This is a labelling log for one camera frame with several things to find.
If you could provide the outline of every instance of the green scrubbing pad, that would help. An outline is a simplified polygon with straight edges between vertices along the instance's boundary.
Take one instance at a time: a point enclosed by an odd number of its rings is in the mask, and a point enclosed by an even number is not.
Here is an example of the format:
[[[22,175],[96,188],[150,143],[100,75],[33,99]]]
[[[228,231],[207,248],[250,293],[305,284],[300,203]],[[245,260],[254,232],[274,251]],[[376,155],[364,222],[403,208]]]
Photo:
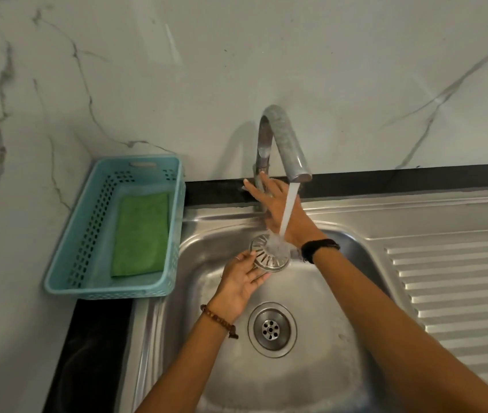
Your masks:
[[[168,206],[167,193],[128,196],[120,201],[112,277],[164,269]]]

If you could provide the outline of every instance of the faucet spout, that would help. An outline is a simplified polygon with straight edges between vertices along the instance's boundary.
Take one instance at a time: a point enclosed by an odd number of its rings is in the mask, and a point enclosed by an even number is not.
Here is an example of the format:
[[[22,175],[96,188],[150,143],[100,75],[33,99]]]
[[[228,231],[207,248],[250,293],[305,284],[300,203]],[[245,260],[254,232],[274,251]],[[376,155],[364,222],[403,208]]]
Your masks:
[[[280,152],[282,165],[289,182],[302,183],[310,181],[313,175],[293,131],[289,117],[282,107],[273,104],[263,111],[259,122],[257,157],[255,160],[255,185],[261,185],[261,183],[257,182],[261,171],[266,174],[269,173],[273,137]]]

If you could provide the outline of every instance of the white marble backsplash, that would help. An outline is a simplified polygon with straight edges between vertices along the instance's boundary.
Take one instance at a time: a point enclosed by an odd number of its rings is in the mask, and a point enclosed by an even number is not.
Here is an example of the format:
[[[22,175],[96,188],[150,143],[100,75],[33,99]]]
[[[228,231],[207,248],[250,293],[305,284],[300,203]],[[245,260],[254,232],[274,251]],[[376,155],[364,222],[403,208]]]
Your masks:
[[[92,160],[250,176],[271,103],[314,173],[488,163],[488,0],[0,0],[0,411],[41,411],[74,306],[41,281]]]

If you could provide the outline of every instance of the beaded bracelet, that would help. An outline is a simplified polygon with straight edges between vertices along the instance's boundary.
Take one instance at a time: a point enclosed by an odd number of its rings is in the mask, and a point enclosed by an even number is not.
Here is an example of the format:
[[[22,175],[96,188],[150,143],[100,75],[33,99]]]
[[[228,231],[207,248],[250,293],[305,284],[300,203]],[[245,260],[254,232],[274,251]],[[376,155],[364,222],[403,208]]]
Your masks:
[[[219,323],[221,326],[223,326],[225,329],[227,329],[229,338],[238,339],[238,335],[236,334],[236,326],[234,326],[233,324],[230,324],[229,322],[227,322],[222,317],[219,317],[217,314],[215,314],[214,312],[209,310],[206,305],[201,305],[200,310],[202,310],[211,319],[213,319],[214,321]]]

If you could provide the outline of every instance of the forearm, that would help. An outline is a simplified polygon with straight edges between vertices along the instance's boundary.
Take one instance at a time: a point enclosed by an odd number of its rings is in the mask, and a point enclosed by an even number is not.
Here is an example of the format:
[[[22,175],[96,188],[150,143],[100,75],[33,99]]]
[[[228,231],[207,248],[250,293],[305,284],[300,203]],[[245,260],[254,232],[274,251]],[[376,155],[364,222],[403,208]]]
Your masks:
[[[488,385],[425,333],[339,251],[321,248],[314,262],[408,409],[488,412]]]
[[[136,413],[191,413],[196,409],[227,331],[200,316],[177,359],[145,397]]]

